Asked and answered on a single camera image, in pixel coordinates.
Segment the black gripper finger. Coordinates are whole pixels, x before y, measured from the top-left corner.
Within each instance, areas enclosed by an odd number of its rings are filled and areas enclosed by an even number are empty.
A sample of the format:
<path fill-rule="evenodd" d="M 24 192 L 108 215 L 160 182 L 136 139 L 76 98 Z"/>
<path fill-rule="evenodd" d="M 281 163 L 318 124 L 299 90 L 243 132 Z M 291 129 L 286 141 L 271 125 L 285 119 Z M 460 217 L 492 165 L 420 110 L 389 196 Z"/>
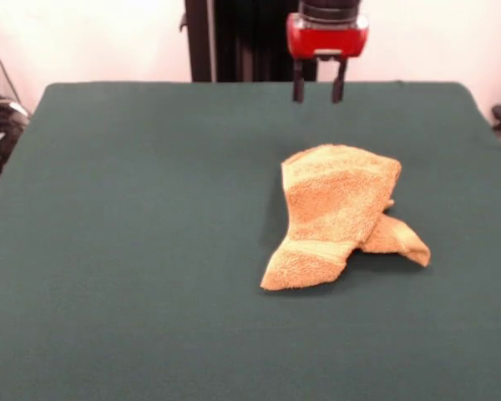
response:
<path fill-rule="evenodd" d="M 303 62 L 300 59 L 293 60 L 293 100 L 304 101 Z"/>
<path fill-rule="evenodd" d="M 332 84 L 331 101 L 339 103 L 343 100 L 345 77 L 347 72 L 348 59 L 339 58 L 338 60 L 337 76 Z"/>

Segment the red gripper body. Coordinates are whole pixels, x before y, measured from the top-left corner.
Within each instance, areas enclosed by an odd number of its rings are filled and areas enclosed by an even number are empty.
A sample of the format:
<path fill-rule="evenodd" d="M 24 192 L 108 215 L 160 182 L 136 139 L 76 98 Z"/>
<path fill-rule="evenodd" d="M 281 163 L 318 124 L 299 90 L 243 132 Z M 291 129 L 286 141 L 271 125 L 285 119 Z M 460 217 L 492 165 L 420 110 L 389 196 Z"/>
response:
<path fill-rule="evenodd" d="M 368 32 L 369 21 L 363 15 L 340 25 L 311 23 L 300 13 L 290 13 L 286 20 L 287 47 L 294 59 L 357 58 L 365 47 Z"/>

